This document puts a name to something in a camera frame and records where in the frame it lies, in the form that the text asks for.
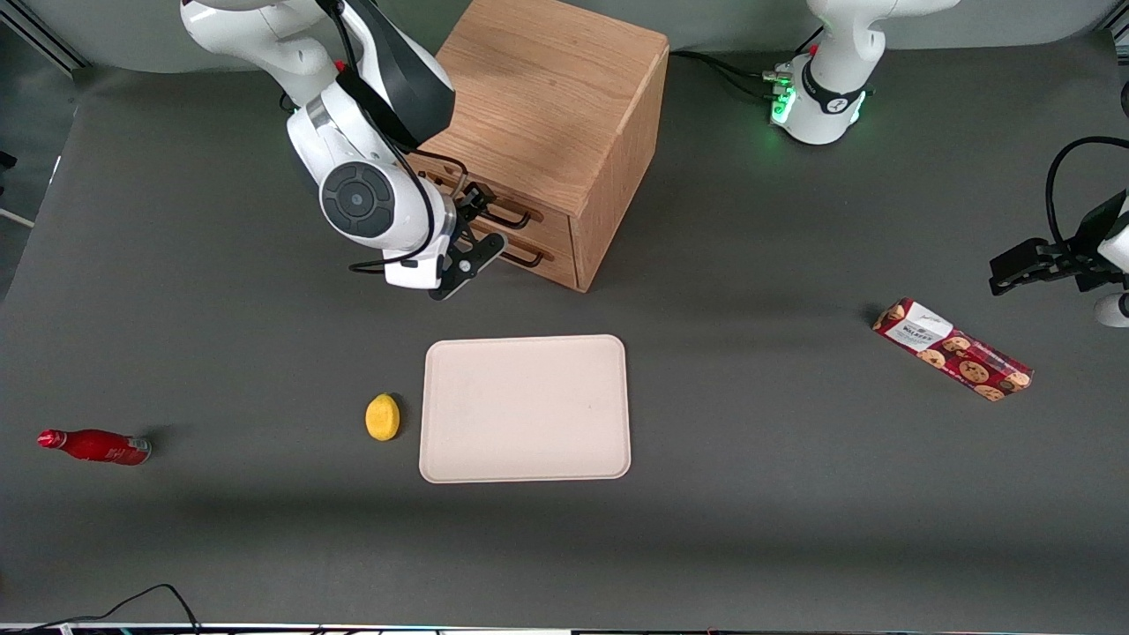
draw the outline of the red cookie box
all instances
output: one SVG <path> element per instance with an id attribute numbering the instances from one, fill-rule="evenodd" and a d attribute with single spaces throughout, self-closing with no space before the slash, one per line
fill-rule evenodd
<path id="1" fill-rule="evenodd" d="M 989 401 L 1031 385 L 1030 367 L 957 330 L 911 298 L 887 308 L 874 330 Z"/>

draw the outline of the drawer handle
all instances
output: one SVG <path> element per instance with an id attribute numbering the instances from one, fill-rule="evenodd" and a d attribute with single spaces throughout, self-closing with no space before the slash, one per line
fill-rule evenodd
<path id="1" fill-rule="evenodd" d="M 515 229 L 515 230 L 517 230 L 517 229 L 525 229 L 525 226 L 530 224 L 530 212 L 523 214 L 522 215 L 522 219 L 517 220 L 517 221 L 506 220 L 505 218 L 502 218 L 500 216 L 496 216 L 495 214 L 491 214 L 489 210 L 480 212 L 479 216 L 482 216 L 484 218 L 489 218 L 490 220 L 493 220 L 495 223 L 497 223 L 498 225 L 501 225 L 502 227 L 508 227 L 508 228 Z"/>
<path id="2" fill-rule="evenodd" d="M 533 268 L 535 268 L 536 266 L 541 264 L 542 260 L 545 259 L 545 254 L 543 252 L 540 252 L 540 251 L 537 252 L 536 258 L 534 258 L 533 260 L 523 260 L 523 259 L 517 258 L 516 255 L 514 255 L 514 254 L 511 254 L 509 252 L 505 252 L 505 251 L 501 252 L 499 255 L 501 255 L 506 260 L 513 262 L 514 264 L 520 264 L 522 267 L 525 267 L 526 269 L 533 269 Z"/>

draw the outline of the green led light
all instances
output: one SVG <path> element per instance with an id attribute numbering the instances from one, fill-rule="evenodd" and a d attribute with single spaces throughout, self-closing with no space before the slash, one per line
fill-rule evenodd
<path id="1" fill-rule="evenodd" d="M 865 101 L 866 101 L 866 90 L 864 90 L 863 94 L 858 96 L 858 105 L 855 106 L 855 114 L 850 115 L 851 123 L 858 121 L 858 114 L 863 112 L 863 102 Z"/>
<path id="2" fill-rule="evenodd" d="M 782 95 L 777 97 L 777 104 L 772 107 L 772 121 L 784 125 L 788 121 L 791 105 L 796 102 L 796 89 L 789 87 Z"/>

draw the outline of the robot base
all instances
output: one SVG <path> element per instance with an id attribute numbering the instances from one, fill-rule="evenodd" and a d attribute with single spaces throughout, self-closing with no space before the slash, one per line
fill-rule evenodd
<path id="1" fill-rule="evenodd" d="M 776 75 L 780 77 L 798 77 L 799 71 L 812 59 L 804 54 L 796 56 L 790 62 L 778 64 Z M 825 146 L 838 141 L 847 132 L 852 123 L 858 121 L 859 108 L 866 93 L 859 95 L 855 103 L 842 104 L 842 110 L 834 114 L 823 112 L 820 103 L 808 95 L 803 86 L 795 86 L 793 81 L 784 85 L 784 92 L 777 96 L 772 103 L 772 112 L 769 122 L 785 129 L 797 141 L 812 146 Z"/>

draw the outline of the drawer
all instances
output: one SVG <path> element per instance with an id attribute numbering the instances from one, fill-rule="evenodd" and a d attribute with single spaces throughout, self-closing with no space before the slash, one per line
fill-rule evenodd
<path id="1" fill-rule="evenodd" d="M 446 194 L 452 194 L 452 190 L 457 185 L 458 169 L 452 165 L 431 160 L 427 157 L 413 157 L 412 163 L 417 169 L 422 169 L 428 179 L 439 186 Z M 572 253 L 572 229 L 568 217 L 555 211 L 541 211 L 513 200 L 495 191 L 498 200 L 489 206 L 490 214 L 511 223 L 517 223 L 528 214 L 530 221 L 525 227 L 515 229 L 495 223 L 488 218 L 480 217 L 475 223 L 489 227 L 491 232 L 501 232 L 507 236 L 519 236 L 526 244 L 545 247 L 549 251 Z"/>
<path id="2" fill-rule="evenodd" d="M 505 254 L 510 258 L 499 256 L 498 260 L 509 262 L 515 267 L 564 285 L 570 289 L 576 288 L 576 264 L 572 261 L 571 253 L 535 245 L 526 241 L 523 236 L 515 235 L 513 232 L 487 226 L 478 220 L 471 224 L 471 228 L 474 229 L 474 235 L 479 237 L 490 232 L 505 234 L 509 241 L 509 246 L 506 247 Z M 515 260 L 524 261 L 524 263 L 515 262 Z"/>

